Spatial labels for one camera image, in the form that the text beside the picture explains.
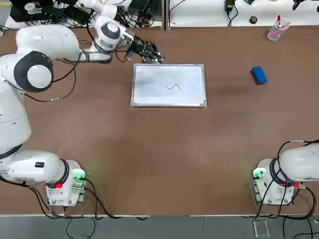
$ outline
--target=green light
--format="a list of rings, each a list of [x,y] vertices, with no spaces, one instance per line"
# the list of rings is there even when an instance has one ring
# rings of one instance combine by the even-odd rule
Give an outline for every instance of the green light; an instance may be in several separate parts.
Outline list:
[[[85,172],[82,169],[74,169],[73,170],[74,178],[85,178]]]

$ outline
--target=robotic hand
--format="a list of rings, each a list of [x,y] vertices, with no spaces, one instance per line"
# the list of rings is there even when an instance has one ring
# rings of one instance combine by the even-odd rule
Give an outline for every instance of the robotic hand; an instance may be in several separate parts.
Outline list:
[[[86,172],[73,160],[22,148],[31,135],[24,93],[51,87],[51,60],[56,58],[110,63],[117,47],[126,46],[128,60],[132,53],[139,54],[143,62],[161,63],[164,59],[153,42],[134,36],[112,19],[114,6],[92,2],[90,6],[101,16],[89,49],[80,49],[77,37],[65,26],[40,25],[20,29],[16,34],[17,52],[0,57],[0,180],[43,182],[50,205],[75,206],[83,194]]]
[[[264,159],[253,171],[252,186],[257,202],[289,205],[300,182],[319,180],[319,143],[286,150],[278,159]]]

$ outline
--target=power adapter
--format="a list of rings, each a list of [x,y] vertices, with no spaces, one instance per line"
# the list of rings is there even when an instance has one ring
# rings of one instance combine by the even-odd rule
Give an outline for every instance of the power adapter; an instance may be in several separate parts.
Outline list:
[[[225,0],[225,11],[227,12],[227,15],[229,15],[230,12],[233,10],[234,3],[234,0]]]

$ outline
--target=whiteboard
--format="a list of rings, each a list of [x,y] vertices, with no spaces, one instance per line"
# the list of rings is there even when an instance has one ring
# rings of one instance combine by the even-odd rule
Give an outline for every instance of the whiteboard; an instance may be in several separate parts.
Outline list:
[[[204,65],[134,64],[131,107],[207,107]]]

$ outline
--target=metal bracket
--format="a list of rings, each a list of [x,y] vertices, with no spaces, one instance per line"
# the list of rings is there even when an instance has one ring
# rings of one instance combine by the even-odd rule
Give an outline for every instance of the metal bracket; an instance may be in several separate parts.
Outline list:
[[[88,179],[88,176],[89,176],[89,172],[85,172],[85,179]],[[87,185],[87,181],[82,181],[84,187],[86,187]],[[86,190],[83,190],[81,193],[80,193],[80,196],[79,196],[79,199],[76,203],[76,205],[84,205],[85,203],[85,193],[86,193]]]

